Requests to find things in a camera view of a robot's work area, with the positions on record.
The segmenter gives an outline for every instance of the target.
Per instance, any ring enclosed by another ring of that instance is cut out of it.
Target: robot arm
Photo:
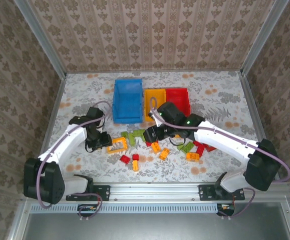
[[[150,112],[150,116],[155,120],[156,126],[152,126],[144,132],[147,142],[153,143],[156,140],[163,140],[177,134],[184,139],[189,138],[202,144],[211,145],[242,163],[239,169],[224,172],[217,180],[215,189],[216,194],[220,197],[251,186],[266,191],[280,168],[278,162],[247,146],[249,144],[277,156],[274,146],[266,139],[261,142],[244,139],[214,126],[198,115],[191,114],[189,117],[185,117],[171,102],[164,103],[154,111],[156,114]],[[201,127],[202,129],[178,129],[167,126],[163,122],[182,127]],[[225,133],[230,138],[217,132]],[[234,139],[240,139],[246,142],[246,145],[242,145]]]
[[[86,116],[73,117],[63,135],[46,152],[38,158],[30,158],[26,161],[24,169],[24,195],[26,197],[37,199],[38,169],[46,158],[48,160],[40,177],[39,190],[42,201],[56,204],[63,196],[84,193],[86,190],[91,191],[89,188],[93,187],[92,178],[73,175],[63,179],[59,165],[83,142],[85,142],[86,150],[88,147],[92,151],[112,145],[109,134],[99,130],[101,121],[80,126],[83,123],[101,118],[102,115],[101,110],[91,107]]]

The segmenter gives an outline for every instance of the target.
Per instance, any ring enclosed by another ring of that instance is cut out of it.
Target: green block
[[[177,149],[178,149],[178,150],[182,150],[182,148],[183,148],[184,146],[185,146],[184,144],[179,145],[179,146],[177,146]]]
[[[144,138],[144,135],[143,135],[144,131],[145,131],[144,129],[137,129],[137,130],[134,130],[134,131],[133,131],[133,136],[134,136],[134,137],[140,137],[140,138],[142,139],[142,141],[145,142],[145,138]]]
[[[187,143],[186,144],[186,146],[184,146],[182,149],[181,149],[181,151],[183,152],[183,153],[188,153],[188,152],[190,152],[190,150],[193,148],[195,146],[195,144],[193,144],[191,141],[189,142],[189,143]]]
[[[134,136],[134,137],[140,137],[141,134],[142,134],[141,131],[142,131],[141,129],[133,130],[133,136]]]
[[[123,131],[121,133],[121,136],[124,137],[124,138],[127,138],[128,137],[128,133],[126,131]]]
[[[135,137],[132,133],[128,133],[128,139],[130,146],[134,146],[136,144]]]

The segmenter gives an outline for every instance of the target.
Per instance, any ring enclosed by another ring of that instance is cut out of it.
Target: table surface
[[[73,116],[87,113],[94,103],[113,101],[115,79],[141,78],[143,89],[148,88],[187,88],[191,112],[205,117],[216,126],[235,135],[256,140],[255,130],[244,98],[238,72],[126,72],[100,74],[69,74],[61,104],[51,136],[50,146],[62,135]],[[105,104],[100,109],[108,110]],[[152,122],[140,124],[114,124],[110,116],[106,119],[105,131],[111,137],[118,138],[121,132],[131,133],[136,129],[146,129]],[[214,150],[206,150],[200,162],[188,162],[185,154],[173,146],[169,139],[159,143],[160,147],[170,149],[165,161],[140,137],[136,137],[135,146],[124,152],[108,154],[106,148],[93,153],[85,151],[84,143],[64,162],[60,164],[63,176],[82,174],[93,177],[94,182],[214,182],[227,171],[240,167],[233,157]],[[139,171],[133,172],[132,161],[125,165],[119,159],[121,155],[131,157],[139,154]]]

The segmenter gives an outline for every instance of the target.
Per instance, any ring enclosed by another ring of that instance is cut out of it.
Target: yellow square frame block
[[[190,162],[199,162],[199,154],[194,152],[186,153],[186,160]]]
[[[125,151],[125,150],[128,149],[126,139],[123,136],[112,139],[112,143],[113,144],[122,143],[123,144],[123,147],[120,148],[120,149],[110,150],[110,147],[111,146],[108,146],[107,147],[107,153],[108,154],[114,154],[114,153],[118,153],[118,152],[123,152],[123,151]]]
[[[160,152],[160,146],[159,146],[159,144],[156,143],[156,142],[153,142],[153,143],[151,144],[151,148],[153,149],[153,151],[154,151],[155,154],[158,153],[158,152]]]
[[[159,158],[162,159],[163,161],[165,161],[168,154],[169,154],[169,149],[164,148],[163,151],[161,152],[161,154],[159,155]]]
[[[134,172],[138,172],[138,161],[137,160],[133,160],[133,171]]]
[[[163,103],[166,102],[166,90],[159,89],[145,89],[144,90],[144,116],[146,122],[154,121],[148,114],[150,111],[149,101],[151,97],[155,97],[157,100],[157,108],[159,108]]]

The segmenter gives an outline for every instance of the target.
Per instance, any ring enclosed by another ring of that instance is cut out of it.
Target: orange block
[[[117,152],[123,152],[123,151],[125,151],[125,150],[128,149],[126,139],[123,136],[112,139],[112,143],[113,144],[122,143],[123,144],[123,147],[120,148],[120,149],[110,150],[110,148],[112,146],[108,146],[107,147],[107,153],[109,153],[109,154],[114,154],[114,153],[117,153]]]
[[[165,159],[166,159],[168,154],[169,154],[169,149],[168,148],[164,148],[164,150],[159,155],[159,158],[162,159],[163,161],[165,161]]]
[[[199,162],[199,154],[194,152],[186,153],[186,160],[190,162]]]
[[[153,142],[151,144],[151,148],[153,149],[155,154],[160,152],[160,146],[159,146],[159,144],[157,142]]]

